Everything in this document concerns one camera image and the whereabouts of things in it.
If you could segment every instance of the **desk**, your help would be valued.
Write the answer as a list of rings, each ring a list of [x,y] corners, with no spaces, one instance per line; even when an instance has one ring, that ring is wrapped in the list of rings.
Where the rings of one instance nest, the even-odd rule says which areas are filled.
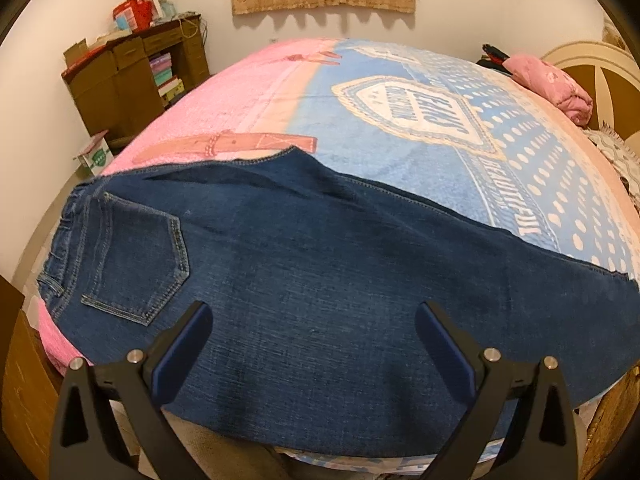
[[[170,52],[185,92],[209,77],[200,15],[173,20],[107,43],[63,72],[90,135],[108,130],[110,148],[129,144],[164,111],[149,57]]]

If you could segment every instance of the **bed sheet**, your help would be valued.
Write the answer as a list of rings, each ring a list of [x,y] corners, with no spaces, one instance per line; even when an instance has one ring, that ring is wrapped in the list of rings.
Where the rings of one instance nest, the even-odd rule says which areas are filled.
[[[270,46],[185,96],[104,174],[258,158],[290,144],[332,170],[421,195],[542,248],[638,275],[640,219],[581,130],[500,73],[396,44],[298,40]],[[47,354],[65,367],[78,352],[56,332],[44,304],[40,310]],[[492,443],[483,459],[498,448]],[[405,474],[421,472],[432,459],[381,464],[285,451],[329,467]]]

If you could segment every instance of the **white box with green logo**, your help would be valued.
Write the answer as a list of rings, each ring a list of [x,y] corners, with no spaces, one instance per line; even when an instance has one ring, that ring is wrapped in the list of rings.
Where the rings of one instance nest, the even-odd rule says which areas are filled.
[[[104,130],[92,136],[84,150],[76,156],[82,165],[94,175],[100,175],[102,170],[113,160],[113,153],[111,153],[107,141],[104,140],[104,136],[107,133],[108,130]]]

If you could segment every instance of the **jeans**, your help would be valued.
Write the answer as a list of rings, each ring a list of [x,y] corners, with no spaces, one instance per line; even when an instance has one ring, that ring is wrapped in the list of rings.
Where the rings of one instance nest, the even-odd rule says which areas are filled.
[[[429,454],[458,423],[464,407],[415,334],[424,300],[508,358],[558,357],[575,405],[640,349],[640,295],[626,274],[296,148],[81,184],[39,280],[54,322],[97,364],[144,348],[205,301],[212,334],[167,409],[328,454]]]

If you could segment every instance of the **green logo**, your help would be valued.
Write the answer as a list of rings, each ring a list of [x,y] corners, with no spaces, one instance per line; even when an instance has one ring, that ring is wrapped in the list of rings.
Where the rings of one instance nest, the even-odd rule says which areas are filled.
[[[91,160],[94,162],[96,166],[104,166],[107,162],[107,155],[104,153],[104,150],[100,148],[94,155],[91,157]]]

